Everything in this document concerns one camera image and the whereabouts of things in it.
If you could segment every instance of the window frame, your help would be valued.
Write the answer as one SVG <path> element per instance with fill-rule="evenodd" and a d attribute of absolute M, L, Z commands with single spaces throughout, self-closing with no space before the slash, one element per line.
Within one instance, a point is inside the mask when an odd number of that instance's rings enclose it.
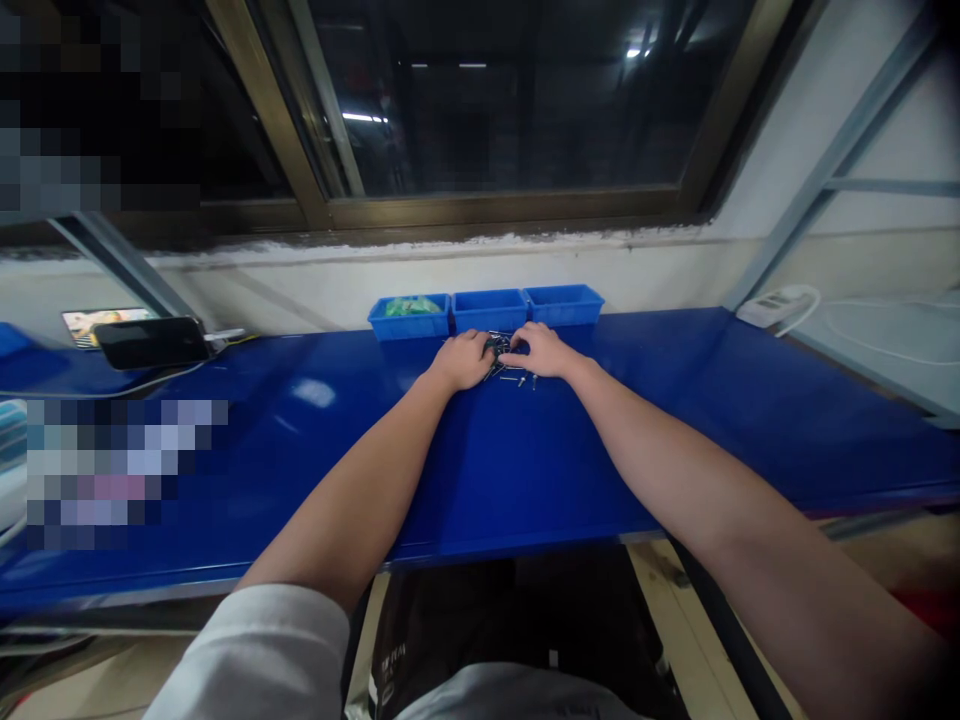
<path fill-rule="evenodd" d="M 703 209 L 707 191 L 719 169 L 734 128 L 776 40 L 792 0 L 757 0 L 743 36 L 708 105 L 687 169 L 679 183 L 636 188 L 553 192 L 471 193 L 404 198 L 331 198 L 309 168 L 307 152 L 270 66 L 261 32 L 247 3 L 206 0 L 241 80 L 257 108 L 294 195 L 311 230 L 362 230 L 436 225 L 549 222 L 588 218 L 635 217 L 643 224 L 663 217 L 693 217 Z M 303 102 L 304 93 L 299 93 Z M 318 110 L 307 106 L 304 115 Z M 329 168 L 327 162 L 321 164 Z"/>
<path fill-rule="evenodd" d="M 772 59 L 778 63 L 774 73 L 777 81 L 770 87 L 763 86 L 766 83 L 758 85 L 778 37 L 780 43 L 785 42 L 794 50 L 802 44 L 804 32 L 798 27 L 784 27 L 788 14 L 793 9 L 794 14 L 802 15 L 801 20 L 818 16 L 807 12 L 810 3 L 805 0 L 757 0 L 708 105 L 687 171 L 679 183 L 555 192 L 339 199 L 330 198 L 324 187 L 336 163 L 332 152 L 327 148 L 323 157 L 310 157 L 309 143 L 304 142 L 304 134 L 322 137 L 323 109 L 308 101 L 312 96 L 303 78 L 278 78 L 261 36 L 266 29 L 262 23 L 258 27 L 251 0 L 205 3 L 294 197 L 202 202 L 195 212 L 110 213 L 121 231 L 141 246 L 159 248 L 161 241 L 169 240 L 195 249 L 198 241 L 217 236 L 277 236 L 314 231 L 326 231 L 340 238 L 341 243 L 346 240 L 363 245 L 383 244 L 390 228 L 419 227 L 424 229 L 425 236 L 455 241 L 470 237 L 480 228 L 542 233 L 575 227 L 603 230 L 703 222 L 719 207 L 722 193 L 718 194 L 717 188 L 729 187 L 738 160 L 749 144 L 750 133 L 736 134 L 735 130 L 742 130 L 745 121 L 752 128 L 759 125 L 772 104 L 769 100 L 775 95 L 776 86 L 785 79 L 786 66 L 796 59 L 787 62 L 775 55 Z M 781 37 L 782 30 L 789 35 L 786 40 Z M 300 109 L 299 118 L 289 112 L 284 91 Z M 758 91 L 762 107 L 751 108 L 748 101 L 751 95 L 755 100 Z M 731 147 L 731 141 L 737 147 Z M 323 143 L 314 144 L 321 153 L 324 151 Z M 0 233 L 0 245 L 20 245 L 26 227 L 29 226 L 21 226 L 18 233 L 20 242 Z M 40 231 L 37 239 L 43 235 Z M 322 242 L 321 236 L 313 238 Z"/>

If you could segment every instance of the forearm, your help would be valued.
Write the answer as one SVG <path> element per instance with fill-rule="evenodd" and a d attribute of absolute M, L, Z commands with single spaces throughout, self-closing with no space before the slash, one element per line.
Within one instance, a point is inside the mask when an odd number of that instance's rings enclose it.
<path fill-rule="evenodd" d="M 592 360 L 569 381 L 624 481 L 713 575 L 811 717 L 883 717 L 938 639 L 770 485 Z"/>
<path fill-rule="evenodd" d="M 758 503 L 772 504 L 775 514 L 798 516 L 749 468 L 623 386 L 595 361 L 584 358 L 568 381 L 621 477 L 661 525 L 694 554 L 703 551 L 701 562 L 735 535 L 764 529 L 760 525 L 767 525 L 768 518 L 756 512 Z"/>
<path fill-rule="evenodd" d="M 389 552 L 455 389 L 422 375 L 343 456 L 241 579 L 319 590 L 348 612 Z"/>

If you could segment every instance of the smartphone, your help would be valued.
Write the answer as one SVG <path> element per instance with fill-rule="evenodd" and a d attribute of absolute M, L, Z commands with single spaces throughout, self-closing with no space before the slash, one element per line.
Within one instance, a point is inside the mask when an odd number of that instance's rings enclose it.
<path fill-rule="evenodd" d="M 192 317 L 97 325 L 93 333 L 116 370 L 193 365 L 212 357 L 203 325 Z"/>

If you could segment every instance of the white sleeve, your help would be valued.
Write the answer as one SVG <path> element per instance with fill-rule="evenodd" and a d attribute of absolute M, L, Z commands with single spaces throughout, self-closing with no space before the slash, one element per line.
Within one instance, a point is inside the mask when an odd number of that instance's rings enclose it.
<path fill-rule="evenodd" d="M 228 595 L 144 720 L 339 718 L 350 623 L 333 600 L 293 585 Z"/>

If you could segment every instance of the white wall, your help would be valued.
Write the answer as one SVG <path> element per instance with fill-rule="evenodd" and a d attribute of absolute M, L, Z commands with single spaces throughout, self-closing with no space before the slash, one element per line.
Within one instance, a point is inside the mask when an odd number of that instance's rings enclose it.
<path fill-rule="evenodd" d="M 906 0 L 833 0 L 716 220 L 703 227 L 463 244 L 302 248 L 260 243 L 151 259 L 211 328 L 354 329 L 381 296 L 586 282 L 605 311 L 721 303 L 913 18 Z M 960 179 L 949 67 L 922 79 L 861 162 L 861 177 Z M 960 283 L 960 204 L 844 194 L 774 278 L 826 297 Z M 0 263 L 0 319 L 66 342 L 59 311 L 131 304 L 87 261 Z"/>

